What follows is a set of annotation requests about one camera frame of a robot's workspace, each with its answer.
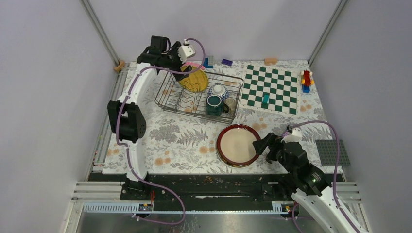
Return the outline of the yellow woven bamboo tray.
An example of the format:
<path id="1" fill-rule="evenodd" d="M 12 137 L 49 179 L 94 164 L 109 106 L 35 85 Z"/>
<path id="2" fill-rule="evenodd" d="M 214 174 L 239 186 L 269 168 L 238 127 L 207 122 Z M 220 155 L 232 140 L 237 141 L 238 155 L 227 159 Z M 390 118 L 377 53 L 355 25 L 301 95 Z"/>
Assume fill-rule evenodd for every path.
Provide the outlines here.
<path id="1" fill-rule="evenodd" d="M 189 74 L 188 77 L 178 82 L 185 90 L 198 93 L 205 91 L 209 86 L 209 79 L 206 73 L 200 69 L 194 73 Z"/>

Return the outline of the beige plate dark red rim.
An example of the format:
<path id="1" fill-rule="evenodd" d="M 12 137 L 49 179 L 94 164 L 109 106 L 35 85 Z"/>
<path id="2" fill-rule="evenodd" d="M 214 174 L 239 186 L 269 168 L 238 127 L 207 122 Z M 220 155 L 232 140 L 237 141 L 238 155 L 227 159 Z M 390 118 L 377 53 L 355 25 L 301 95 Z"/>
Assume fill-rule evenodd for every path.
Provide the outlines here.
<path id="1" fill-rule="evenodd" d="M 254 141 L 259 141 L 259 134 L 250 126 L 233 124 L 224 128 L 216 140 L 216 152 L 229 163 L 245 165 L 248 161 L 255 161 Z"/>

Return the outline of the dark green mug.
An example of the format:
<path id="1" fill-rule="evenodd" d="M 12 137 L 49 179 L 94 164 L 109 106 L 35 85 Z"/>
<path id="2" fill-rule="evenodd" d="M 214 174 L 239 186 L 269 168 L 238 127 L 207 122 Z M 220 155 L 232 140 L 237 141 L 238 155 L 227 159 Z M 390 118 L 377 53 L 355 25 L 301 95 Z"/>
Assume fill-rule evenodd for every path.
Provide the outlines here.
<path id="1" fill-rule="evenodd" d="M 206 113 L 211 116 L 220 116 L 222 113 L 229 113 L 229 109 L 219 95 L 213 94 L 206 99 Z"/>

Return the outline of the mint green flower plate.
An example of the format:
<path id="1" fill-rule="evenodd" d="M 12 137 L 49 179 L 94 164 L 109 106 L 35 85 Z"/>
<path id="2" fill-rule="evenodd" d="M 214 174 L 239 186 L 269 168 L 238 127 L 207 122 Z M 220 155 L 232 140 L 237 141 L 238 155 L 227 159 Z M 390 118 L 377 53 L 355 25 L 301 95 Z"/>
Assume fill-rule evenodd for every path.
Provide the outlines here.
<path id="1" fill-rule="evenodd" d="M 234 165 L 234 164 L 231 164 L 231 163 L 227 162 L 227 161 L 219 154 L 218 151 L 216 152 L 216 154 L 217 154 L 219 160 L 220 160 L 221 162 L 223 162 L 227 167 L 230 167 L 230 168 L 242 169 L 242 168 L 246 168 L 246 167 L 250 166 L 250 165 L 254 162 L 254 161 L 251 160 L 251 161 L 248 161 L 245 165 Z"/>

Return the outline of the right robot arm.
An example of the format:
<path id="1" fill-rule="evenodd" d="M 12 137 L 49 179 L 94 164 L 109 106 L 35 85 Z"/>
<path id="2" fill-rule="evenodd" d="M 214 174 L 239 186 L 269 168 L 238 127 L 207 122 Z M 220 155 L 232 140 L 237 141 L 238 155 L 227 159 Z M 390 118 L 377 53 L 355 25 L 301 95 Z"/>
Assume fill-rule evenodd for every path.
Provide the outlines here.
<path id="1" fill-rule="evenodd" d="M 267 134 L 253 142 L 257 155 L 269 149 L 266 159 L 279 162 L 287 171 L 275 188 L 283 199 L 293 199 L 329 233 L 366 233 L 336 194 L 336 184 L 307 158 L 298 141 Z"/>

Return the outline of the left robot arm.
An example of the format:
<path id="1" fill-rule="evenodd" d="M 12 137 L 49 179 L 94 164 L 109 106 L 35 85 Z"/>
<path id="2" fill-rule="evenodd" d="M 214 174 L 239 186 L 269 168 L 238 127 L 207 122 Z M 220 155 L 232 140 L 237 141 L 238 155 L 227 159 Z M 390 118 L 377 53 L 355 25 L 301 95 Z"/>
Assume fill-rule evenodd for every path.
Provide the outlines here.
<path id="1" fill-rule="evenodd" d="M 107 105 L 110 128 L 116 136 L 116 144 L 125 149 L 126 177 L 129 181 L 136 182 L 132 193 L 140 200 L 149 197 L 151 192 L 150 185 L 145 181 L 148 171 L 141 141 L 147 130 L 141 109 L 142 101 L 152 80 L 160 71 L 172 74 L 177 81 L 194 72 L 190 66 L 181 68 L 196 54 L 191 41 L 188 38 L 172 44 L 167 37 L 153 35 L 150 45 L 137 57 L 137 70 L 126 90 L 117 100 L 111 100 Z"/>

